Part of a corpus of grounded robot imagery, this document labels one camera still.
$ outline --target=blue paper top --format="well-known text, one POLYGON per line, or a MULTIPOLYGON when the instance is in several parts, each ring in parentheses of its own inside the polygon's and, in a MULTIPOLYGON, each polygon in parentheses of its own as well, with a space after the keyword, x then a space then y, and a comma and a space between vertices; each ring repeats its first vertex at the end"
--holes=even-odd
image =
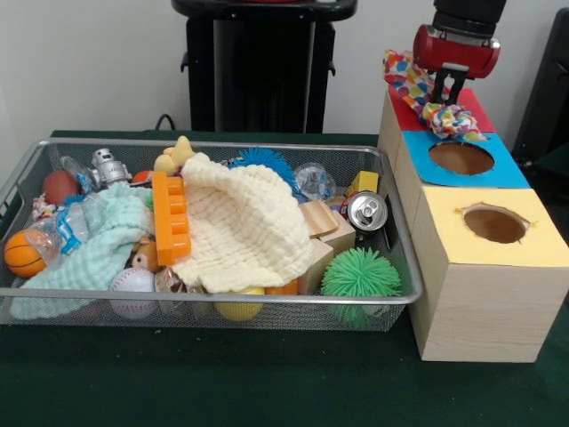
POLYGON ((429 155, 441 140, 432 132, 403 132, 409 154, 421 179, 425 182, 448 187, 487 187, 503 189, 528 189, 529 184, 519 170, 508 149, 496 133, 485 133, 488 141, 472 141, 468 144, 485 150, 494 161, 489 171, 476 175, 463 175, 437 165, 429 155))

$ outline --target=mint green cloth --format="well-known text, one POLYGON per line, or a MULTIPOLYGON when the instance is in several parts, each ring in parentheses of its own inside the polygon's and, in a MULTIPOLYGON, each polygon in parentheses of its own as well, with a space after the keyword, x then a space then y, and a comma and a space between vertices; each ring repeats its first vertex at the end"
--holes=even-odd
MULTIPOLYGON (((52 264, 22 287, 106 291, 124 268, 132 247, 154 232, 145 203, 150 189, 131 189, 119 182, 99 193, 107 202, 97 215, 102 226, 64 262, 52 264)), ((92 302, 90 299, 14 298, 11 314, 18 319, 55 318, 92 302)))

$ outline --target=circular hole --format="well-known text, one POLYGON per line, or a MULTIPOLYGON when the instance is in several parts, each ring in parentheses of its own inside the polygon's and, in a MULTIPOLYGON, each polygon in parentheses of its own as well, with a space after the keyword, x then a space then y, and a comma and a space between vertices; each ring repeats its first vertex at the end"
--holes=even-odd
POLYGON ((514 243, 525 235, 524 220, 499 207, 474 208, 464 221, 481 238, 497 243, 514 243))
POLYGON ((437 165, 461 175, 477 175, 494 166, 488 151, 467 142, 441 142, 429 150, 429 156, 437 165))

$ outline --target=white cloth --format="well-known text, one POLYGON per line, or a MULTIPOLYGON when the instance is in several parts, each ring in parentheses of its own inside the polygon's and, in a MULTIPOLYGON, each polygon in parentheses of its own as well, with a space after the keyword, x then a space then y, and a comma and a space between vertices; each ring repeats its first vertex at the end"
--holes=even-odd
POLYGON ((191 254, 172 266, 209 293, 284 286, 310 266, 309 230, 291 187, 265 166, 228 169, 203 153, 181 171, 191 254))

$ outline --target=orange toy block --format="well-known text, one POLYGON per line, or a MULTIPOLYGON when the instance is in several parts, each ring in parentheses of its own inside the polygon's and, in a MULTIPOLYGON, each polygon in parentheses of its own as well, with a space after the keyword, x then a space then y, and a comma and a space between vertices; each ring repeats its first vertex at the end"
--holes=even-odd
POLYGON ((159 265, 172 265, 189 255, 189 222, 184 197, 184 181, 164 172, 152 173, 156 251, 159 265))
POLYGON ((265 288, 265 295, 296 295, 298 292, 299 280, 297 278, 288 285, 265 288))

